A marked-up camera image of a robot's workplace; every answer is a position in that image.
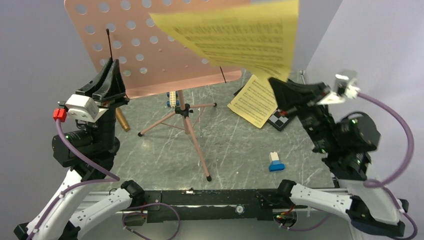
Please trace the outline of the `yellow sheet music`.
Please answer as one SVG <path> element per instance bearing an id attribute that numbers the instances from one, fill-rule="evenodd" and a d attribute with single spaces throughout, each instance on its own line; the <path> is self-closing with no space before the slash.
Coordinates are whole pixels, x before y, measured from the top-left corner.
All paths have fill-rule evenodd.
<path id="1" fill-rule="evenodd" d="M 277 102 L 266 79 L 252 75 L 227 107 L 260 129 L 277 109 Z"/>
<path id="2" fill-rule="evenodd" d="M 208 11 L 151 13 L 164 33 L 213 65 L 286 81 L 292 70 L 300 4 L 260 2 Z"/>

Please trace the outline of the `gold microphone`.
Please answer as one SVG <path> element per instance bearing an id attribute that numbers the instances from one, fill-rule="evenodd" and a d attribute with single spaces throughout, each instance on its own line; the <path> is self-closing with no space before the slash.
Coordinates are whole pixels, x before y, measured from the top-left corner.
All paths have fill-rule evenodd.
<path id="1" fill-rule="evenodd" d="M 122 110 L 119 107 L 117 107 L 115 109 L 115 116 L 116 116 L 116 119 L 118 120 L 120 126 L 122 127 L 122 129 L 125 132 L 128 132 L 131 129 L 131 127 L 130 127 L 126 117 L 124 116 Z"/>

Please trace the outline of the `pink music stand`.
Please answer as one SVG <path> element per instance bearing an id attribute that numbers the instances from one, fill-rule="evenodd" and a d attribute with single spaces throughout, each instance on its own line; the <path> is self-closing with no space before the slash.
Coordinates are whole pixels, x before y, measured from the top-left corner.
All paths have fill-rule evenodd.
<path id="1" fill-rule="evenodd" d="M 64 7 L 97 71 L 113 56 L 130 98 L 176 91 L 185 110 L 185 89 L 240 78 L 238 67 L 213 67 L 161 31 L 150 13 L 222 10 L 246 0 L 66 0 Z"/>

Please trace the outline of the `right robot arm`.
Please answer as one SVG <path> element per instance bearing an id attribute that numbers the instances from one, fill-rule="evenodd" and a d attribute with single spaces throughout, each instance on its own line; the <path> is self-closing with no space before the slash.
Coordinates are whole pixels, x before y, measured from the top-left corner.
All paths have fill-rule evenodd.
<path id="1" fill-rule="evenodd" d="M 369 177 L 370 152 L 377 150 L 380 133 L 371 117 L 354 111 L 335 121 L 332 103 L 355 98 L 359 91 L 352 79 L 343 77 L 336 91 L 325 83 L 299 84 L 291 80 L 268 79 L 279 113 L 297 117 L 310 137 L 313 152 L 323 154 L 323 162 L 340 182 L 347 195 L 315 190 L 292 180 L 282 180 L 275 199 L 282 208 L 308 206 L 339 216 L 357 230 L 394 240 L 404 239 L 409 203 L 396 198 L 379 180 Z"/>

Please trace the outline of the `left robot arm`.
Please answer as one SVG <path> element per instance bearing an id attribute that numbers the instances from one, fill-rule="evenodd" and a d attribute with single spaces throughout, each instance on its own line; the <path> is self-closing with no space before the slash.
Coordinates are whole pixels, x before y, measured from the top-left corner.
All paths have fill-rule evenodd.
<path id="1" fill-rule="evenodd" d="M 89 83 L 58 103 L 52 150 L 67 172 L 43 210 L 15 227 L 19 240 L 77 240 L 115 212 L 137 210 L 146 202 L 143 188 L 127 180 L 112 195 L 77 211 L 95 184 L 119 181 L 111 172 L 120 148 L 116 110 L 128 102 L 120 63 L 109 58 Z"/>

